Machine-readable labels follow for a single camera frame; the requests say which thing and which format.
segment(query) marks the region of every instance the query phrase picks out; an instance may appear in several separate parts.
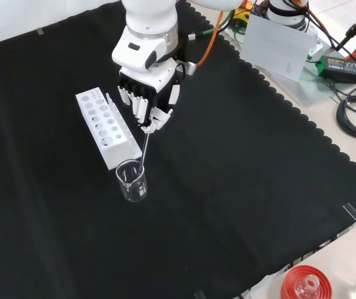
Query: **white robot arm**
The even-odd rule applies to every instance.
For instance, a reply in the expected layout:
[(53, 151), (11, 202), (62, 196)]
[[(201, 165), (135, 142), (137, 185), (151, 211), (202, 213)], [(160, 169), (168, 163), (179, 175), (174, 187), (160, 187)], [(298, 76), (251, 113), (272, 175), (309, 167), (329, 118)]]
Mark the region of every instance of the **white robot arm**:
[[(123, 102), (145, 133), (168, 121), (179, 97), (176, 72), (178, 16), (176, 0), (122, 0), (127, 26), (115, 47), (113, 61), (121, 65), (118, 89)], [(200, 6), (230, 11), (243, 0), (194, 0)]]

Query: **black tablecloth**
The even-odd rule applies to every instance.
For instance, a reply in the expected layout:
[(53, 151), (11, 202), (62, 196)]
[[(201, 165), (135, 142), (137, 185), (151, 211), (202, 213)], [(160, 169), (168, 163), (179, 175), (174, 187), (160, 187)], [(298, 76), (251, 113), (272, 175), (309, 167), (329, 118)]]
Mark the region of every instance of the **black tablecloth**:
[(150, 138), (148, 196), (125, 201), (75, 99), (109, 92), (142, 143), (110, 61), (124, 17), (108, 4), (0, 42), (0, 298), (230, 299), (352, 223), (356, 164), (222, 38)]

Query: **clear plastic clip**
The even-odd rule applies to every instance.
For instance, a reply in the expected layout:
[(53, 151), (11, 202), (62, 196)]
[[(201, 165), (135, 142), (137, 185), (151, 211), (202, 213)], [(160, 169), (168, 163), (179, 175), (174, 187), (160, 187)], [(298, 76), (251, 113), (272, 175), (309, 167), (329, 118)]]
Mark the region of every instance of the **clear plastic clip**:
[(356, 224), (356, 210), (354, 209), (354, 207), (351, 206), (351, 204), (348, 202), (343, 205), (343, 208), (348, 212), (348, 214), (351, 215), (351, 217), (355, 220), (354, 224)]

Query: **glass beaker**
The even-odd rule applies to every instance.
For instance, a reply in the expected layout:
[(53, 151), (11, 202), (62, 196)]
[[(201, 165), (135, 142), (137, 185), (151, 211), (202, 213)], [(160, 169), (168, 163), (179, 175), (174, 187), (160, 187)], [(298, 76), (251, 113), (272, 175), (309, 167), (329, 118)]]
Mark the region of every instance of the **glass beaker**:
[(147, 195), (145, 167), (136, 160), (126, 160), (115, 171), (123, 196), (132, 202), (141, 201)]
[(319, 293), (320, 282), (315, 275), (308, 275), (296, 285), (296, 295), (300, 299), (314, 299)]

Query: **red lid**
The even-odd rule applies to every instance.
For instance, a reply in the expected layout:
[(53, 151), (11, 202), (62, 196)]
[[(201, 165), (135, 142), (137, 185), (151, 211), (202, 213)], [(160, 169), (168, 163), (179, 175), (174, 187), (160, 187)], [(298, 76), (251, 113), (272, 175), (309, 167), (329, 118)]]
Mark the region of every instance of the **red lid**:
[(315, 275), (320, 282), (319, 294), (316, 299), (331, 299), (332, 285), (322, 271), (311, 266), (296, 266), (287, 273), (281, 288), (281, 299), (298, 299), (294, 289), (296, 283), (308, 275)]

